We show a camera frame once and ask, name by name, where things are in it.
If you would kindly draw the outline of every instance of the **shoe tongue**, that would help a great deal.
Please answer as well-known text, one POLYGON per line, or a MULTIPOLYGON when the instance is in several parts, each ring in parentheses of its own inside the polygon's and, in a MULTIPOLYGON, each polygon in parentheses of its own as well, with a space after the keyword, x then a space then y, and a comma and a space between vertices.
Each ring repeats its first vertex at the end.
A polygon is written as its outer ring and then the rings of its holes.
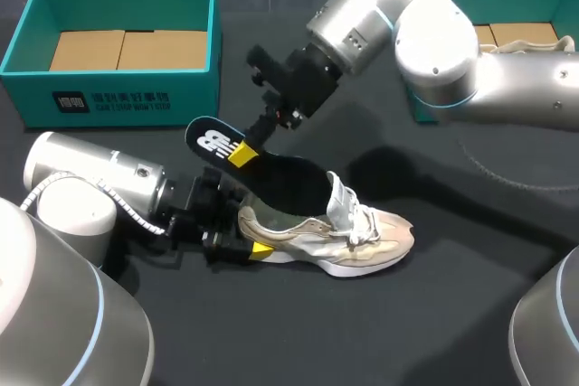
POLYGON ((332 196, 327 204, 327 218, 335 230, 350 231, 354 226, 349 219, 349 214, 354 212, 352 193, 346 190, 339 177, 333 172, 328 172, 327 178, 332 183, 332 196))

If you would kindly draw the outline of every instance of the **insole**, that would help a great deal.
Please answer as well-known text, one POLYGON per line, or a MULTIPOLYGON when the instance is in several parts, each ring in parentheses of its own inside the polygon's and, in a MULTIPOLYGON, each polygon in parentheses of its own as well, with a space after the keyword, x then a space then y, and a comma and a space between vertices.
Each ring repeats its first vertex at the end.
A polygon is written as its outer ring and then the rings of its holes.
POLYGON ((267 151, 237 167, 227 157, 243 139, 242 132, 211 117, 194 119, 185 132, 185 141, 196 155, 274 210, 298 216, 326 214, 332 186, 324 169, 304 158, 267 151))

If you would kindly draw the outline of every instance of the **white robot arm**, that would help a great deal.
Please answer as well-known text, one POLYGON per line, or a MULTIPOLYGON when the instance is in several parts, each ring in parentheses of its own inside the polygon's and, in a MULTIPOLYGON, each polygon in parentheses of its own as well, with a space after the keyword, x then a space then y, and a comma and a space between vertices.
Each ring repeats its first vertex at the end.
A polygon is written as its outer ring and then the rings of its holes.
POLYGON ((277 125, 296 128, 342 74, 362 73, 391 44, 414 97, 440 121, 579 130, 579 57, 483 53, 472 22, 451 0, 328 0, 307 28, 311 43, 285 64, 259 46, 248 56, 254 81, 271 85, 266 114, 243 144, 258 154, 277 125))

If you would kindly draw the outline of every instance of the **beige sneaker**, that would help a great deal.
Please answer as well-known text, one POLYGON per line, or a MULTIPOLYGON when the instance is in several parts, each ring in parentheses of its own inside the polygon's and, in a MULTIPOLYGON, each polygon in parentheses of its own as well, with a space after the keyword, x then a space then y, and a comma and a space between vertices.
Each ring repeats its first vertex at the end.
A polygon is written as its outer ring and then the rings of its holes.
POLYGON ((362 205, 336 174, 327 175, 333 187, 326 216, 291 216, 246 196, 238 220, 242 234, 273 248, 261 260, 308 261, 339 278, 374 273, 401 260, 414 244, 412 224, 362 205))

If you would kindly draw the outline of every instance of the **shoe sole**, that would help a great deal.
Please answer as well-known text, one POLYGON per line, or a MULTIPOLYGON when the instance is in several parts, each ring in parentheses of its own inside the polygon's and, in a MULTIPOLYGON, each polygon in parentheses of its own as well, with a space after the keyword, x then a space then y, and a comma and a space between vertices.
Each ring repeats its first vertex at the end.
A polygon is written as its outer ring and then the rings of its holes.
POLYGON ((320 268, 322 268, 326 273, 330 276, 335 278, 356 278, 359 276, 369 275, 371 273, 375 273, 380 270, 384 270, 385 268, 389 268, 396 264, 397 262, 401 261, 408 252, 405 252, 400 257, 391 259, 390 261, 383 262, 382 264, 376 264, 375 266, 368 266, 368 267, 347 267, 347 266, 340 266, 338 264, 333 264, 329 261, 324 259, 312 259, 308 258, 305 255, 299 255, 298 252, 295 254, 290 254, 288 252, 273 252, 269 257, 266 259, 261 260, 260 262, 269 262, 271 264, 286 264, 288 262, 293 261, 305 261, 311 264, 316 264, 320 268))

